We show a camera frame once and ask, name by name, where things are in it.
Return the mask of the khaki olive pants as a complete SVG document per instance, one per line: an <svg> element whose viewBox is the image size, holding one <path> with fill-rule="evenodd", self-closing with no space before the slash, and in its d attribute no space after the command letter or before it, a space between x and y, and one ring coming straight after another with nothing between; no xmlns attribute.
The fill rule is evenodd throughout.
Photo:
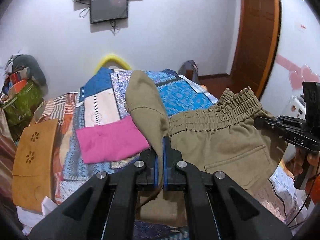
<svg viewBox="0 0 320 240"><path fill-rule="evenodd" d="M200 171L223 171L250 194L258 191L279 165L287 144L254 120L270 118L254 92L225 89L207 108L168 116L155 83L140 70L130 77L125 106L134 124L163 162L163 138Z"/></svg>

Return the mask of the pink folded cloth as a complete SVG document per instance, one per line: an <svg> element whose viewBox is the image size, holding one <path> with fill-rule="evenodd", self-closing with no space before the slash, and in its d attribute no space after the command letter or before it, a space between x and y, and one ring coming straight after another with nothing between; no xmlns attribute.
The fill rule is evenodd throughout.
<svg viewBox="0 0 320 240"><path fill-rule="evenodd" d="M131 116L111 124L77 129L76 136L86 164L121 161L149 148Z"/></svg>

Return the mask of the white frosted wardrobe sliding door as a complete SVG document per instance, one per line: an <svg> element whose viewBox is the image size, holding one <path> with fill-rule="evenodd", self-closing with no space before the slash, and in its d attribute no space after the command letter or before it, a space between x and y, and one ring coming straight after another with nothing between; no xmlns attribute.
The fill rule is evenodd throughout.
<svg viewBox="0 0 320 240"><path fill-rule="evenodd" d="M319 81L319 16L308 0L281 0L276 58L261 97L263 107L281 115L303 81Z"/></svg>

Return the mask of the blue patchwork bed quilt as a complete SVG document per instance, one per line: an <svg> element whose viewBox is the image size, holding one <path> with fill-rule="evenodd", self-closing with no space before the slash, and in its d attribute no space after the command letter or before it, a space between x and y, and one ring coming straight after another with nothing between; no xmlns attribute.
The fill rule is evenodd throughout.
<svg viewBox="0 0 320 240"><path fill-rule="evenodd" d="M250 90L234 94L227 89L217 99L206 92L200 85L187 79L173 70L147 72L155 83L157 94L161 98L170 120L170 130L178 128L177 119L189 113L206 114L214 108L220 108L230 99L239 103L239 109L252 113L260 108L260 103ZM125 108L125 93L131 71L109 70L101 68L78 93L67 93L44 102L35 113L35 123L57 119L61 141L54 150L55 201L61 204L74 193L95 172L108 173L120 171L133 160L136 160L146 148L139 144L135 148L118 153L111 149L110 140L106 140L105 152L94 153L86 150L85 143L95 138L99 128L110 128L116 131L124 121L129 121L129 113ZM194 137L197 133L220 132L217 121L221 116L205 117L203 124L189 124L172 136L173 146L182 152L183 158L196 165L199 170L208 173L218 169L230 170L234 178L241 178L247 172L252 178L258 171L257 164L251 164L251 147L243 146L243 159L232 164L229 157L217 158L204 150L201 144L192 154L187 147L195 142L194 138L184 139L188 134ZM293 175L280 161L270 177L250 193L282 222L291 226L306 218L303 196L294 188Z"/></svg>

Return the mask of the brown wooden door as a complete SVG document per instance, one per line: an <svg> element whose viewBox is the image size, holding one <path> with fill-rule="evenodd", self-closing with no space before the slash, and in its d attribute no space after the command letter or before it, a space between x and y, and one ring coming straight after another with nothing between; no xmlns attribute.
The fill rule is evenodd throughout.
<svg viewBox="0 0 320 240"><path fill-rule="evenodd" d="M241 0L231 78L237 90L251 87L261 98L279 40L280 0Z"/></svg>

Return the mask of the grey purple backpack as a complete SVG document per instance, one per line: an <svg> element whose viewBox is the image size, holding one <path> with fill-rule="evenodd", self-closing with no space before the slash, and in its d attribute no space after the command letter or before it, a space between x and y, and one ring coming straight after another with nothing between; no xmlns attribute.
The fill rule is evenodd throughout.
<svg viewBox="0 0 320 240"><path fill-rule="evenodd" d="M198 67L193 60L186 61L180 69L178 70L179 75L184 75L187 79L193 81L196 84L200 84L199 82L199 70Z"/></svg>

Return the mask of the yellow foam bed rail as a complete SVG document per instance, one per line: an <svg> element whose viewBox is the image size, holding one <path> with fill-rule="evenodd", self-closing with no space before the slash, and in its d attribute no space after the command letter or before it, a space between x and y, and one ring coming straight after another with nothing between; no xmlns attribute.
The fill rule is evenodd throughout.
<svg viewBox="0 0 320 240"><path fill-rule="evenodd" d="M124 61L122 58L118 57L115 54L108 54L99 61L98 65L94 69L94 75L97 74L97 72L99 72L99 70L102 67L106 66L109 62L113 62L119 65L121 69L132 70L129 64L126 61Z"/></svg>

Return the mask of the small black wall monitor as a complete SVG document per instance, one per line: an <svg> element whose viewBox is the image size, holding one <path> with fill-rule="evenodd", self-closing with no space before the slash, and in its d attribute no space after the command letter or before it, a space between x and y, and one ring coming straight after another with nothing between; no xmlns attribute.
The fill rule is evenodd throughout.
<svg viewBox="0 0 320 240"><path fill-rule="evenodd" d="M128 17L129 0L91 0L90 22L122 20Z"/></svg>

